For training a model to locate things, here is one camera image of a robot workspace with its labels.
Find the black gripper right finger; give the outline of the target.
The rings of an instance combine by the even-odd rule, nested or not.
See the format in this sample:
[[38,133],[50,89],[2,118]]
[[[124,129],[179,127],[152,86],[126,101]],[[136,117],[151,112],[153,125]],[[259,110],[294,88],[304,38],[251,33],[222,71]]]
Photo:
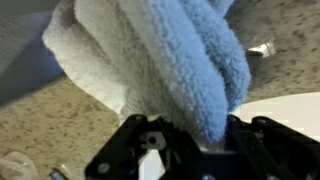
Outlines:
[[253,180],[320,180],[320,143],[271,118],[229,115],[227,137]]

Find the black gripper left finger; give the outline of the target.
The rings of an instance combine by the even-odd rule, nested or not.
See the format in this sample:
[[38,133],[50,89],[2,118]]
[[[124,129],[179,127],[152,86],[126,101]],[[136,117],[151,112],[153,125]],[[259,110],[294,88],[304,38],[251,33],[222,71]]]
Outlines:
[[84,170],[85,180],[138,180],[142,158],[159,153],[165,168],[156,180],[199,180],[200,150],[186,131],[162,117],[148,121],[141,114],[127,118]]

